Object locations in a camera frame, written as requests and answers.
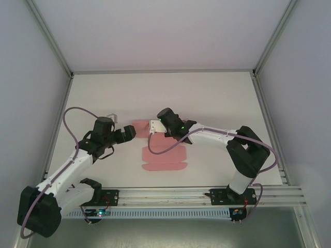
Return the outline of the aluminium lower frame post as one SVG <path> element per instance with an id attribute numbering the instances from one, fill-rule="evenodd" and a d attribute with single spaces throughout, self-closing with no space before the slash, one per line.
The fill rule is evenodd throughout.
<path id="1" fill-rule="evenodd" d="M 27 248 L 29 243 L 29 238 L 22 239 L 20 234 L 18 234 L 15 238 L 13 248 Z"/>
<path id="2" fill-rule="evenodd" d="M 321 248 L 308 207 L 298 208 L 297 220 L 305 248 Z"/>

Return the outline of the wide aluminium mounting rail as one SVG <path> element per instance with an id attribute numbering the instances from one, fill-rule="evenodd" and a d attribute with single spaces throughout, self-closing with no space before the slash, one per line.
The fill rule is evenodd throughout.
<path id="1" fill-rule="evenodd" d="M 224 187 L 118 188 L 119 208 L 207 208 L 213 205 L 204 193 Z M 306 206 L 302 189 L 298 186 L 255 186 L 258 207 Z"/>

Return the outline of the circuit board with green light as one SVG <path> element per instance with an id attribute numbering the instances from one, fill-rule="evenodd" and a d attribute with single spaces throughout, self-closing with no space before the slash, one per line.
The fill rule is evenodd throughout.
<path id="1" fill-rule="evenodd" d="M 85 214 L 87 217 L 98 217 L 107 216 L 110 213 L 110 209 L 85 209 Z"/>

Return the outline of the aluminium frame post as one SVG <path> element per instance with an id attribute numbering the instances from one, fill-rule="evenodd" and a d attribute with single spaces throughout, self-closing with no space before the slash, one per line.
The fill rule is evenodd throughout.
<path id="1" fill-rule="evenodd" d="M 266 62 L 268 61 L 272 51 L 277 45 L 280 37 L 282 36 L 287 24 L 289 23 L 292 15 L 294 14 L 298 4 L 301 0 L 289 0 L 281 18 L 279 19 L 274 31 L 272 32 L 271 37 L 269 38 L 256 66 L 252 70 L 254 77 L 258 77 L 258 75 L 262 72 Z"/>
<path id="2" fill-rule="evenodd" d="M 44 17 L 41 14 L 35 0 L 23 0 L 26 4 L 28 10 L 31 12 L 33 18 L 36 21 L 37 26 L 40 28 L 41 33 L 43 34 L 46 42 L 48 43 L 50 49 L 52 50 L 54 56 L 59 62 L 62 69 L 66 72 L 69 78 L 73 77 L 73 71 L 70 69 L 63 53 L 61 52 L 50 28 L 48 27 Z"/>
<path id="3" fill-rule="evenodd" d="M 15 238 L 13 248 L 27 248 L 29 243 L 29 238 L 22 239 L 20 234 L 18 234 Z"/>
<path id="4" fill-rule="evenodd" d="M 298 208 L 297 220 L 305 248 L 321 248 L 308 207 Z"/>

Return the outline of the aluminium side rail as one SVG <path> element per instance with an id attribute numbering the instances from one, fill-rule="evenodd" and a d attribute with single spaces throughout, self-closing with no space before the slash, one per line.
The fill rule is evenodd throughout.
<path id="1" fill-rule="evenodd" d="M 283 157 L 283 152 L 279 143 L 279 139 L 277 136 L 277 132 L 275 129 L 275 125 L 273 123 L 273 119 L 271 116 L 271 112 L 269 110 L 267 101 L 266 101 L 266 96 L 263 92 L 261 83 L 259 81 L 259 78 L 257 75 L 254 73 L 251 74 L 252 78 L 252 83 L 255 89 L 255 93 L 257 95 L 257 99 L 260 105 L 260 109 L 262 111 L 262 115 L 264 118 L 264 122 L 266 124 L 267 132 L 269 135 L 270 142 L 272 144 L 272 147 L 275 149 L 275 151 L 278 153 L 279 156 L 279 162 L 278 162 L 278 168 L 280 172 L 284 172 L 284 179 L 285 179 L 285 185 L 291 186 L 291 179 L 288 175 L 287 168 L 285 166 L 285 160 Z"/>
<path id="2" fill-rule="evenodd" d="M 65 91 L 64 91 L 64 93 L 62 95 L 62 98 L 59 102 L 59 107 L 58 107 L 58 110 L 57 110 L 56 116 L 55 116 L 56 117 L 55 125 L 54 125 L 54 128 L 53 128 L 52 133 L 51 133 L 50 142 L 49 142 L 48 147 L 46 149 L 46 155 L 45 155 L 45 158 L 44 158 L 44 161 L 43 161 L 43 165 L 41 166 L 41 172 L 38 175 L 38 179 L 37 179 L 38 183 L 40 183 L 44 180 L 45 175 L 49 171 L 49 167 L 51 165 L 51 161 L 52 161 L 52 157 L 53 157 L 57 137 L 58 137 L 58 134 L 59 134 L 59 130 L 61 128 L 63 113 L 66 109 L 66 105 L 67 105 L 68 97 L 69 97 L 70 90 L 71 90 L 71 87 L 72 87 L 73 79 L 74 79 L 74 74 L 72 74 L 68 78 Z"/>

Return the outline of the aluminium frame crossbar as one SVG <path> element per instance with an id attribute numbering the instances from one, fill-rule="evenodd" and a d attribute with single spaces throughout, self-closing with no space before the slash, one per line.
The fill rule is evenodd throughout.
<path id="1" fill-rule="evenodd" d="M 150 73 L 199 73 L 199 72 L 249 72 L 254 69 L 159 69 L 159 70 L 99 70 L 99 71 L 76 71 L 73 75 L 95 75 L 95 74 L 150 74 Z"/>

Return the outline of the pink paper box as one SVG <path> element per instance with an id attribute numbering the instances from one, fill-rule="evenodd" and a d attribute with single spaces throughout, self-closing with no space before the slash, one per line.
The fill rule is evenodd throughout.
<path id="1" fill-rule="evenodd" d="M 147 141 L 149 135 L 149 121 L 135 120 L 131 122 L 136 131 L 136 138 Z M 176 143 L 171 137 L 165 137 L 163 133 L 156 132 L 152 135 L 150 147 L 154 152 L 161 152 Z M 185 169 L 188 165 L 187 150 L 184 145 L 177 145 L 172 150 L 155 155 L 150 153 L 147 146 L 142 148 L 142 168 L 147 171 L 176 171 Z"/>

